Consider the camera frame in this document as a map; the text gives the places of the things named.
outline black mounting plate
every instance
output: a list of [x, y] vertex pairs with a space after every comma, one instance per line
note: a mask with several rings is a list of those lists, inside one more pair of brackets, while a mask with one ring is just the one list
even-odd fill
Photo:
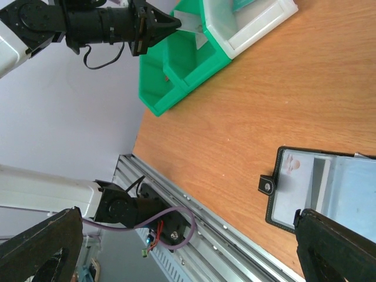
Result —
[[[148, 184], [143, 183], [140, 187], [139, 196], [145, 199], [154, 199], [155, 201], [162, 202], [165, 209], [171, 207], [157, 192], [153, 190]], [[184, 231], [189, 223], [187, 220], [178, 212], [173, 211], [171, 213], [165, 214], [159, 220], [163, 220], [163, 230], [160, 236], [160, 240], [169, 245], [177, 245], [180, 244], [184, 240]], [[158, 220], [154, 221], [150, 225], [150, 229], [153, 231], [157, 230], [157, 222]], [[176, 232], [177, 239], [172, 239], [171, 235]]]

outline black strap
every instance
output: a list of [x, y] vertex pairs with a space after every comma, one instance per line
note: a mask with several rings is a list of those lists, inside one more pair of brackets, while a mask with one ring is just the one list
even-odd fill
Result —
[[89, 50], [87, 51], [87, 53], [84, 55], [83, 57], [83, 63], [85, 64], [85, 66], [88, 68], [88, 69], [102, 69], [104, 68], [105, 66], [108, 66], [108, 65], [111, 65], [112, 63], [115, 63], [121, 56], [122, 56], [122, 53], [123, 53], [123, 50], [124, 50], [124, 47], [125, 47], [125, 43], [123, 42], [123, 45], [122, 47], [120, 48], [120, 51], [118, 53], [118, 55], [114, 58], [114, 60], [108, 62], [108, 63], [105, 63], [104, 65], [101, 65], [101, 66], [95, 66], [95, 67], [90, 67], [88, 66], [88, 56], [90, 54], [90, 52], [92, 51], [92, 47], [90, 45], [85, 45], [85, 47], [89, 47]]

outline gray floor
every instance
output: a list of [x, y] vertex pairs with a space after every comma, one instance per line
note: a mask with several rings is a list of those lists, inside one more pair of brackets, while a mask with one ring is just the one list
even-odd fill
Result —
[[135, 231], [104, 231], [98, 255], [100, 282], [168, 281], [152, 257], [142, 257], [144, 247]]

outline wooden table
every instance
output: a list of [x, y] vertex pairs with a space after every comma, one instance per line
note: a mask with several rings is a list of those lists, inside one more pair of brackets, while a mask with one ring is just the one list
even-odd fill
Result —
[[302, 275], [294, 235], [257, 191], [281, 145], [376, 155], [374, 0], [300, 11], [160, 118], [135, 154]]

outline robotic arm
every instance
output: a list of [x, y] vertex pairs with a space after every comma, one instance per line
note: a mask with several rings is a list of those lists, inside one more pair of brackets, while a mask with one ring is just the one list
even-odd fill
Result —
[[181, 22], [146, 0], [125, 8], [100, 8], [106, 0], [16, 0], [0, 9], [0, 78], [52, 42], [74, 53], [91, 43], [128, 42], [133, 56], [147, 53]]

